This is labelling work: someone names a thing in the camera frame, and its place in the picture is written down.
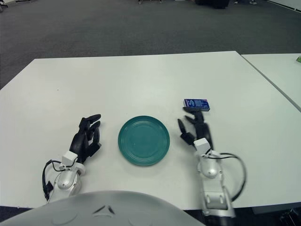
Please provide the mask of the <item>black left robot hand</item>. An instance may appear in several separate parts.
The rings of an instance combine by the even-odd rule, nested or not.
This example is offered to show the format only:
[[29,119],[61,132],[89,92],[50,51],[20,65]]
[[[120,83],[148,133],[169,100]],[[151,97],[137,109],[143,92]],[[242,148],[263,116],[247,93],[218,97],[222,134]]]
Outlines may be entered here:
[[75,153],[77,162],[84,164],[87,157],[92,157],[100,148],[100,114],[82,118],[79,130],[74,135],[69,151]]

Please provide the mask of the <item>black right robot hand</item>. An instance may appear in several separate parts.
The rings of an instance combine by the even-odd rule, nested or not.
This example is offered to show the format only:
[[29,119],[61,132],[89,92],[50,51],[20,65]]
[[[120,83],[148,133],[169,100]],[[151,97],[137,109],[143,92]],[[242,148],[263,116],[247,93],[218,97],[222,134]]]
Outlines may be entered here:
[[187,113],[190,113],[194,116],[194,118],[191,118],[189,116],[185,116],[185,118],[190,122],[196,131],[196,137],[194,137],[190,132],[187,132],[185,129],[185,126],[181,119],[177,119],[178,125],[181,131],[180,137],[188,144],[188,145],[194,145],[194,141],[205,138],[210,145],[210,148],[213,149],[213,142],[211,138],[211,133],[208,124],[205,122],[203,113],[198,108],[193,107],[183,107],[183,110]]

